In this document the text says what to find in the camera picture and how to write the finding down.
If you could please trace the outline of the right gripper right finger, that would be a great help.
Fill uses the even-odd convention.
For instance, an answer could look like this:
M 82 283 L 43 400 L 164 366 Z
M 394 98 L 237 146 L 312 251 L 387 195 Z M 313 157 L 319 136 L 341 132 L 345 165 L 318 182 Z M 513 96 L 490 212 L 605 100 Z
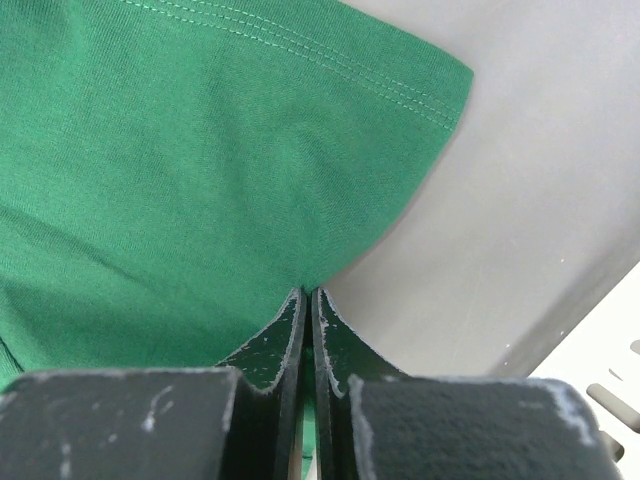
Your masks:
M 413 377 L 329 293 L 311 297 L 322 479 L 616 479 L 577 391 L 553 379 Z

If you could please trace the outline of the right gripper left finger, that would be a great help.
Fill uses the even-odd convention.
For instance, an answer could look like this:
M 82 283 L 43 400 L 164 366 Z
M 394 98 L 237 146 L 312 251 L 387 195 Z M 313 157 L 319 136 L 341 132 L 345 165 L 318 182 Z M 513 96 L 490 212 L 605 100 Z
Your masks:
M 1 394 L 5 479 L 297 479 L 307 298 L 213 367 L 24 374 Z

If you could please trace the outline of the green t shirt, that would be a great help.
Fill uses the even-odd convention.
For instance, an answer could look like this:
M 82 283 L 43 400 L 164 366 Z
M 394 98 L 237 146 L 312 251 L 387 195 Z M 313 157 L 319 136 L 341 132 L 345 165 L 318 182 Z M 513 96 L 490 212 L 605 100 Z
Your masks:
M 213 367 L 372 247 L 473 82 L 339 1 L 1 5 L 1 394 Z

